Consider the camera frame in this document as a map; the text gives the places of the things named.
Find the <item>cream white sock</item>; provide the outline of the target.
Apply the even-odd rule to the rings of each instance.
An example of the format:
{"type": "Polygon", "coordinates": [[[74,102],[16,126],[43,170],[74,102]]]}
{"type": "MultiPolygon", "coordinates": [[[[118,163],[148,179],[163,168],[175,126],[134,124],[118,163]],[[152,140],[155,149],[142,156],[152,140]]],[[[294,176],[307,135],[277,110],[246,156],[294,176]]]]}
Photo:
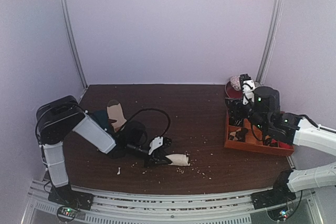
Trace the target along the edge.
{"type": "Polygon", "coordinates": [[[166,156],[171,166],[190,166],[189,157],[186,154],[170,154],[166,156]]]}

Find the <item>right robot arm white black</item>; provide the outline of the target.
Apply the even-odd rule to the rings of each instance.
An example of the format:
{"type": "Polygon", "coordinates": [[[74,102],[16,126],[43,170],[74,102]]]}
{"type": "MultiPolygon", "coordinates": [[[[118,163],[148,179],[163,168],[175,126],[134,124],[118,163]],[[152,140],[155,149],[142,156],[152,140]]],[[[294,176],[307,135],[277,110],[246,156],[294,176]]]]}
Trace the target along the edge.
{"type": "MultiPolygon", "coordinates": [[[[279,91],[268,86],[257,87],[248,74],[235,79],[242,95],[225,100],[229,117],[235,121],[248,120],[257,141],[278,141],[335,155],[334,129],[317,124],[305,114],[282,112],[279,91]]],[[[269,199],[279,204],[289,196],[289,192],[332,185],[335,185],[335,163],[306,170],[289,170],[279,176],[269,192],[269,199]]]]}

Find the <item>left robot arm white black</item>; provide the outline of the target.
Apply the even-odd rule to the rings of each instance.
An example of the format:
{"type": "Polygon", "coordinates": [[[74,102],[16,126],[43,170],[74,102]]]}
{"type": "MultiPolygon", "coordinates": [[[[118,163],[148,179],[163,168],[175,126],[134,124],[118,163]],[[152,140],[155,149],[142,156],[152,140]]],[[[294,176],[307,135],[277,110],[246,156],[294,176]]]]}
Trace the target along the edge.
{"type": "Polygon", "coordinates": [[[75,132],[111,159],[126,153],[141,156],[145,166],[171,165],[165,152],[172,141],[163,134],[148,140],[146,127],[134,118],[125,119],[121,104],[112,100],[104,110],[90,113],[68,95],[41,106],[36,112],[35,135],[41,149],[43,164],[49,172],[55,196],[64,205],[76,197],[66,171],[63,142],[75,132]]]}

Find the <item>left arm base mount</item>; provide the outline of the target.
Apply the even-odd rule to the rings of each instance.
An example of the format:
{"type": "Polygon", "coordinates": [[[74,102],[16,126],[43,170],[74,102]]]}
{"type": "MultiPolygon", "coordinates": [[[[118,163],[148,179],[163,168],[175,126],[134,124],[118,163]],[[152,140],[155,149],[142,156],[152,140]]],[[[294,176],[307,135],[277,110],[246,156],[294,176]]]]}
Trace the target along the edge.
{"type": "Polygon", "coordinates": [[[70,186],[52,187],[48,200],[74,209],[90,210],[94,195],[80,191],[74,191],[70,186]]]}

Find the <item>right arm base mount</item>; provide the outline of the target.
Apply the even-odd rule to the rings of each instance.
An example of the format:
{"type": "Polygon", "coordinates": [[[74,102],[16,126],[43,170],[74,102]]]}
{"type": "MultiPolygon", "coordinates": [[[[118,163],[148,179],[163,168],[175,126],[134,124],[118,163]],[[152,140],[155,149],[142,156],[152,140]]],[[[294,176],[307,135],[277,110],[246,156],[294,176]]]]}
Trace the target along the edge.
{"type": "Polygon", "coordinates": [[[289,190],[287,184],[274,184],[272,189],[251,194],[254,209],[268,208],[281,205],[287,200],[295,200],[296,193],[289,190]]]}

